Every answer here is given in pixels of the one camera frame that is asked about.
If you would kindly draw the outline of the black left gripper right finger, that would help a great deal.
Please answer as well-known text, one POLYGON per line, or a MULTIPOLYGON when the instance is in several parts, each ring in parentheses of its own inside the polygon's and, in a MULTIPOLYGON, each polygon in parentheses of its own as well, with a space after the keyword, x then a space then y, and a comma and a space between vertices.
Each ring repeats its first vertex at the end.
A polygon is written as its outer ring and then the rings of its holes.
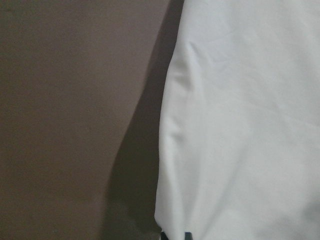
POLYGON ((191 232, 184 233, 184 240, 193 240, 193 235, 191 232))

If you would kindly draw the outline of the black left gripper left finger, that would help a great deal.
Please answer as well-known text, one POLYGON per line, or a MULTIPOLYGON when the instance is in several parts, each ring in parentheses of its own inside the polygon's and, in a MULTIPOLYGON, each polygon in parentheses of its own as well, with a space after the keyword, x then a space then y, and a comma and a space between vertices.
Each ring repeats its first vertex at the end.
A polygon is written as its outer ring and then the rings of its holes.
POLYGON ((160 234, 160 240, 168 240, 167 235, 163 231, 160 234))

